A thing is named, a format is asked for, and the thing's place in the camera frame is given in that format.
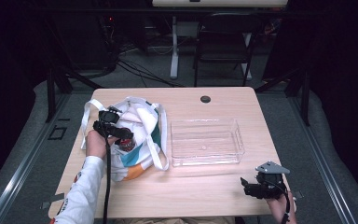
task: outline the transparent tray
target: transparent tray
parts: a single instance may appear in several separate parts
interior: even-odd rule
[[[172,165],[238,163],[245,152],[235,119],[171,122]]]

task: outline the wooden table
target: wooden table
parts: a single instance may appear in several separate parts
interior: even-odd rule
[[[202,103],[200,97],[212,101]],[[241,130],[245,154],[240,163],[172,167],[166,172],[150,167],[131,181],[112,182],[108,217],[217,217],[270,214],[264,200],[245,195],[240,177],[256,183],[255,167],[266,161],[280,164],[260,105],[251,88],[160,88],[160,89],[99,89],[92,98],[105,107],[137,96],[151,103],[160,103],[166,110],[168,125],[178,119],[236,119]],[[89,130],[98,111],[90,112]],[[69,191],[74,176],[85,160],[80,149],[79,131],[62,174],[57,194]],[[171,159],[171,137],[168,128],[167,153]],[[103,216],[106,186],[103,178],[96,217]],[[49,209],[54,217],[62,204]]]

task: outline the black wall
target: black wall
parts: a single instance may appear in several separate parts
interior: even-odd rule
[[[282,22],[264,77],[280,76],[311,58],[310,87],[323,103],[339,157],[358,182],[358,1],[295,0],[290,7],[328,10],[322,22]],[[325,38],[312,45],[319,36]]]
[[[33,88],[46,76],[27,24],[16,2],[0,1],[0,169],[33,108]]]

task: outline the chair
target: chair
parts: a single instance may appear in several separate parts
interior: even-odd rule
[[[194,87],[197,87],[199,62],[247,63],[242,86],[246,84],[255,37],[263,29],[263,21],[256,15],[214,13],[201,19],[197,31],[197,46],[193,62]],[[251,34],[246,44],[245,36]]]

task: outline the desk leg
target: desk leg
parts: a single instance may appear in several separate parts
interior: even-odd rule
[[[178,78],[178,36],[176,33],[176,17],[172,17],[172,63],[171,63],[171,79]]]

